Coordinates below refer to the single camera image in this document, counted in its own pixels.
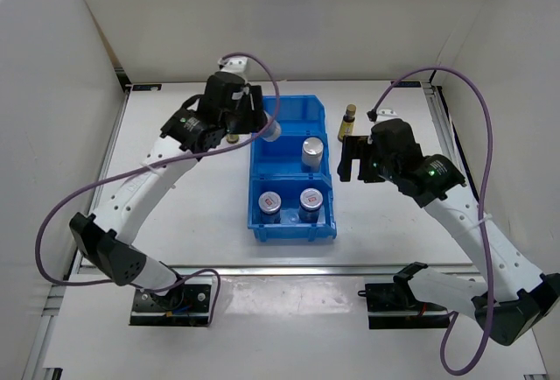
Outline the yellow oil bottle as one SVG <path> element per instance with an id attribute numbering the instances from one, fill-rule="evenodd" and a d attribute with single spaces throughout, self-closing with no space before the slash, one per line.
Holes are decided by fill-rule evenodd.
<path id="1" fill-rule="evenodd" d="M 239 141 L 239 136 L 235 134 L 228 134 L 226 140 L 229 144 L 236 144 Z"/>
<path id="2" fill-rule="evenodd" d="M 342 142 L 345 137 L 352 136 L 354 131 L 356 106 L 354 104 L 348 104 L 346 106 L 346 111 L 342 117 L 337 139 Z"/>

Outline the silver-lid shaker blue label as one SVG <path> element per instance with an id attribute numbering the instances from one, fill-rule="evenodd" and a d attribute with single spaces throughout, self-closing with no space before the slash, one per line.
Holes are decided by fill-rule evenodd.
<path id="1" fill-rule="evenodd" d="M 301 166 L 305 172 L 319 172 L 323 158 L 324 144 L 318 137 L 308 137 L 301 149 Z"/>

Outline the white-lid spice jar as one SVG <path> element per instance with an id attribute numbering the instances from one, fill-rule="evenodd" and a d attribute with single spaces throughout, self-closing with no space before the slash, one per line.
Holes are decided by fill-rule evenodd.
<path id="1" fill-rule="evenodd" d="M 320 209 L 323 206 L 323 195 L 316 188 L 306 188 L 299 196 L 298 216 L 301 222 L 316 223 L 319 221 Z"/>
<path id="2" fill-rule="evenodd" d="M 262 224 L 278 224 L 281 221 L 282 200 L 278 193 L 263 192 L 258 198 Z"/>

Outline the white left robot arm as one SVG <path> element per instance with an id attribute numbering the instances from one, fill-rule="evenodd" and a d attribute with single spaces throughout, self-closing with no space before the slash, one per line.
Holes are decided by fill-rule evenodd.
<path id="1" fill-rule="evenodd" d="M 164 310 L 180 306 L 183 280 L 134 245 L 156 205 L 204 157 L 222 151 L 229 134 L 276 142 L 281 126 L 263 104 L 263 90 L 228 67 L 211 74 L 203 93 L 173 112 L 141 167 L 89 215 L 76 213 L 69 227 L 83 256 L 115 285 L 147 292 Z"/>

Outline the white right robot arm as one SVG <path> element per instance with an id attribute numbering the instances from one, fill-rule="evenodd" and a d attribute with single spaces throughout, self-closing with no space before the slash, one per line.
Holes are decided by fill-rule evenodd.
<path id="1" fill-rule="evenodd" d="M 393 299 L 411 310 L 421 302 L 461 313 L 490 338 L 509 346 L 546 317 L 559 301 L 559 276 L 546 274 L 507 239 L 474 199 L 461 171 L 441 154 L 425 155 L 400 118 L 375 124 L 369 135 L 348 137 L 359 180 L 390 182 L 435 219 L 477 267 L 470 282 L 413 263 L 393 277 Z"/>

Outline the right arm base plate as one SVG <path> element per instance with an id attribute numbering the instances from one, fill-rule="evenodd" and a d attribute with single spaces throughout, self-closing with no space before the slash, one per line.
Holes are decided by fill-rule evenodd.
<path id="1" fill-rule="evenodd" d="M 445 307 L 417 301 L 405 304 L 394 284 L 365 284 L 357 295 L 366 300 L 370 330 L 446 329 L 450 325 Z"/>

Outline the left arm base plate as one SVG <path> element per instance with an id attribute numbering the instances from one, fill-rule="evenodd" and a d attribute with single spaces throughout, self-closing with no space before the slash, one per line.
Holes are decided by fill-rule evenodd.
<path id="1" fill-rule="evenodd" d="M 135 291 L 129 325 L 132 327 L 209 327 L 221 292 L 217 278 L 195 280 L 165 295 Z"/>

